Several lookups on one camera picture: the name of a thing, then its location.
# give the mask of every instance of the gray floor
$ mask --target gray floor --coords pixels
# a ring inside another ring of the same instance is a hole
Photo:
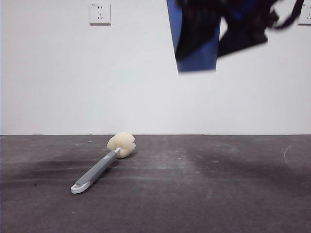
[[[2,136],[1,232],[311,232],[311,135],[138,135],[71,194],[109,138]]]

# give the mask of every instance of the brush handle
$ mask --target brush handle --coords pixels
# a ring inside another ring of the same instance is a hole
[[[117,158],[117,153],[112,151],[102,158],[97,164],[95,164],[90,170],[86,172],[75,183],[76,185],[82,185],[90,182],[90,185],[96,181],[96,179],[105,171],[109,165]]]

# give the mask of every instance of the outlet faceplate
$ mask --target outlet faceplate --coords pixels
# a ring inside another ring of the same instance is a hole
[[[299,25],[311,25],[311,0],[305,0],[298,21]]]
[[[111,24],[110,2],[92,3],[89,6],[90,24]]]

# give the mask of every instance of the white wall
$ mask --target white wall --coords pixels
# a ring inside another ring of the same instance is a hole
[[[1,134],[311,133],[311,27],[179,75],[165,0],[91,2],[1,1]]]

